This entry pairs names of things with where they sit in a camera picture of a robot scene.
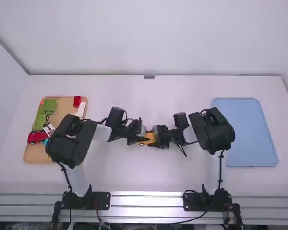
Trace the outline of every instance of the wooden tray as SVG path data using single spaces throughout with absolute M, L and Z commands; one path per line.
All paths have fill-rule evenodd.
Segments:
M 49 122 L 56 128 L 67 114 L 74 114 L 78 108 L 73 107 L 73 96 L 71 97 L 44 97 L 43 99 L 57 99 L 57 109 L 49 116 Z M 86 102 L 86 108 L 83 117 L 86 115 L 87 98 L 81 97 L 82 102 Z M 41 143 L 27 144 L 24 151 L 24 162 L 29 164 L 49 164 L 52 163 L 51 158 L 45 152 L 45 145 Z

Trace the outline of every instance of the white table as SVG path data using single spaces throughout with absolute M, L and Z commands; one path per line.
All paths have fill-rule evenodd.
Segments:
M 266 223 L 268 219 L 270 223 L 280 223 L 280 220 L 275 219 L 279 217 L 282 220 L 281 224 L 288 224 L 286 210 L 281 213 L 278 211 L 279 207 L 288 207 L 288 94 L 280 76 L 156 76 L 154 80 L 145 80 L 143 76 L 31 76 L 24 87 L 0 153 L 0 204 L 15 204 L 15 194 L 18 194 L 17 198 L 23 199 L 22 204 L 47 203 L 49 206 L 47 210 L 41 210 L 39 207 L 23 207 L 23 210 L 18 207 L 14 210 L 12 207 L 2 206 L 0 215 L 3 216 L 0 216 L 0 220 L 11 221 L 15 218 L 15 212 L 23 212 L 23 220 L 41 220 L 33 218 L 34 215 L 44 215 L 42 219 L 49 220 L 52 214 L 51 204 L 60 199 L 59 194 L 66 188 L 58 166 L 35 166 L 23 162 L 26 137 L 40 99 L 57 95 L 86 96 L 89 99 L 87 118 L 101 120 L 108 116 L 112 106 L 117 106 L 124 108 L 128 117 L 140 116 L 147 127 L 154 124 L 174 127 L 174 113 L 189 114 L 209 108 L 215 97 L 258 99 L 279 157 L 279 164 L 272 168 L 224 167 L 223 186 L 246 207 L 242 215 L 244 214 L 249 223 Z M 116 198 L 112 199 L 112 205 L 116 206 L 104 215 L 109 218 L 112 215 L 130 217 L 135 213 L 143 213 L 144 209 L 139 208 L 132 211 L 116 208 L 122 208 L 127 203 L 130 206 L 130 202 L 135 206 L 139 206 L 141 202 L 145 206 L 159 204 L 156 199 L 160 201 L 160 197 L 154 197 L 158 194 L 166 199 L 160 201 L 162 207 L 174 206 L 176 209 L 163 208 L 158 210 L 159 212 L 154 209 L 158 215 L 152 210 L 145 210 L 154 217 L 171 218 L 147 220 L 147 215 L 143 214 L 141 218 L 144 219 L 141 221 L 175 222 L 174 217 L 180 220 L 183 217 L 196 216 L 194 213 L 186 214 L 178 208 L 182 201 L 177 195 L 186 189 L 200 191 L 201 184 L 215 187 L 217 172 L 213 158 L 201 150 L 199 145 L 187 146 L 185 150 L 188 158 L 185 158 L 175 145 L 171 145 L 170 149 L 160 150 L 147 146 L 126 146 L 125 140 L 112 143 L 92 142 L 84 162 L 88 179 L 95 190 L 114 191 L 117 194 Z M 150 202 L 145 199 L 140 202 L 138 197 L 130 201 L 126 196 L 120 197 L 120 191 L 127 191 L 123 192 L 125 195 L 141 194 L 144 198 L 149 197 Z M 13 193 L 13 197 L 3 195 L 4 193 Z M 28 201 L 29 196 L 24 197 L 24 193 L 30 194 L 32 200 Z M 259 210 L 252 210 L 251 207 L 257 207 Z M 273 207 L 276 207 L 275 212 L 271 211 Z M 78 218 L 84 218 L 86 213 L 93 215 L 87 211 L 78 213 Z M 213 223 L 221 223 L 218 213 L 209 215 L 196 223 L 206 223 L 207 220 L 211 222 L 213 218 L 216 218 Z M 123 217 L 119 219 L 120 222 L 125 220 Z

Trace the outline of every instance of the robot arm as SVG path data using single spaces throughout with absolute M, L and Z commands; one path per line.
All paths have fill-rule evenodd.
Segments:
M 127 145 L 147 143 L 150 147 L 162 149 L 169 148 L 170 142 L 177 146 L 198 142 L 201 148 L 211 155 L 219 150 L 228 150 L 235 140 L 233 127 L 217 108 L 189 114 L 189 120 L 191 125 L 189 125 L 185 113 L 177 113 L 174 114 L 175 129 L 169 130 L 166 125 L 154 125 L 151 131 L 147 131 L 140 117 L 139 119 L 127 118 L 126 111 L 117 107 L 112 107 L 109 117 L 101 122 L 80 119 L 67 114 L 45 143 L 46 153 L 62 167 L 69 186 L 69 191 L 64 193 L 62 202 L 55 204 L 51 229 L 55 229 L 59 211 L 65 202 L 69 209 L 95 209 L 93 203 L 95 204 L 98 198 L 93 197 L 94 192 L 86 179 L 82 164 L 92 140 L 111 142 L 125 138 Z M 221 195 L 225 193 L 220 189 L 216 192 Z M 206 200 L 210 200 L 211 206 L 218 204 L 215 199 L 212 199 L 213 197 L 223 200 L 222 197 L 219 198 L 220 196 L 216 195 L 217 193 L 205 195 Z M 203 196 L 200 197 L 199 202 L 202 203 Z M 223 210 L 223 206 L 217 206 L 216 209 Z

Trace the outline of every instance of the blue mat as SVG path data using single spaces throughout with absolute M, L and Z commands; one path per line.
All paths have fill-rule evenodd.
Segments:
M 226 158 L 227 166 L 277 165 L 277 153 L 257 99 L 215 98 L 212 106 L 221 111 L 236 133 Z

